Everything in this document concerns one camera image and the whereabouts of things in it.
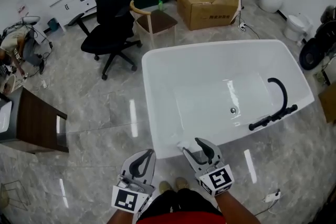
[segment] white bathtub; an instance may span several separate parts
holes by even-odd
[[[279,86],[268,78],[284,84],[287,106],[296,104],[298,111],[314,101],[299,66],[278,40],[151,50],[142,66],[157,158],[181,155],[179,142],[189,142],[192,152],[199,151],[195,137],[220,145],[263,128],[250,131],[248,126],[277,112],[284,100]]]

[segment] marble floor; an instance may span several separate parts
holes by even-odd
[[[282,34],[284,19],[262,11],[256,1],[243,0],[242,19],[261,39],[282,40],[298,59],[300,48]],[[164,8],[178,20],[176,45],[257,38],[250,29],[239,30],[238,20],[232,26],[188,31],[174,2],[164,4]],[[87,18],[85,24],[92,30],[97,25],[96,18]],[[50,33],[48,38],[54,49],[41,76],[47,83],[50,80],[49,89],[38,90],[39,76],[25,83],[40,98],[68,114],[69,154],[33,155],[0,145],[1,182],[20,180],[30,200],[27,210],[14,206],[3,209],[14,224],[106,223],[114,212],[110,205],[112,186],[123,161],[152,147],[141,68],[141,58],[150,49],[148,40],[142,36],[141,49],[125,51],[136,60],[136,72],[116,58],[108,79],[103,81],[101,71],[107,56],[95,61],[93,55],[82,52],[80,46],[85,37],[78,26],[66,33],[61,29]],[[157,36],[155,44],[158,48],[172,46],[172,33]],[[39,50],[48,51],[49,47],[43,44]],[[134,100],[137,113],[133,122],[130,100]],[[132,135],[132,125],[138,128],[137,137]],[[230,192],[252,213],[266,209],[268,205],[261,200],[281,189],[280,201],[258,216],[262,223],[308,223],[335,183],[336,131],[326,124],[318,99],[283,121],[220,148],[236,181]],[[244,157],[246,149],[250,150],[256,169],[255,184]],[[157,160],[153,179],[156,187],[161,180],[173,183],[177,176],[186,177],[193,189],[207,197],[193,180],[183,156]]]

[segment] chair base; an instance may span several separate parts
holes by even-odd
[[[141,48],[142,47],[142,44],[141,44],[141,41],[140,40],[136,40],[136,41],[126,41],[125,42],[125,48],[124,49],[127,49],[131,46],[134,46],[136,45],[138,48]],[[131,70],[132,71],[136,71],[138,68],[137,66],[135,65],[135,63],[129,58],[127,57],[124,53],[122,53],[121,51],[120,52],[117,52],[115,54],[110,54],[110,57],[109,59],[107,60],[105,66],[104,66],[104,69],[103,69],[103,72],[102,72],[102,76],[101,78],[103,80],[107,80],[107,75],[106,75],[106,71],[108,70],[108,68],[110,67],[111,63],[112,63],[112,60],[115,58],[116,55],[119,55],[122,59],[124,59],[126,62],[130,63],[132,65],[132,68]]]

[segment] wooden chair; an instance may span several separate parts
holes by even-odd
[[[130,3],[130,8],[134,13],[140,15],[139,18],[137,18],[136,15],[133,15],[133,17],[136,21],[137,26],[145,32],[149,33],[151,37],[152,49],[155,48],[154,34],[159,34],[172,27],[174,27],[175,44],[177,21],[173,17],[158,9],[153,12],[146,12],[144,10],[138,9],[134,6],[133,0]]]

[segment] white toilet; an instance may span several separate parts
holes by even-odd
[[[259,0],[259,7],[270,13],[277,12],[281,5],[282,0]]]
[[[283,33],[290,40],[300,41],[310,31],[312,26],[311,19],[306,15],[300,13],[298,16],[289,15],[287,18],[287,27]]]

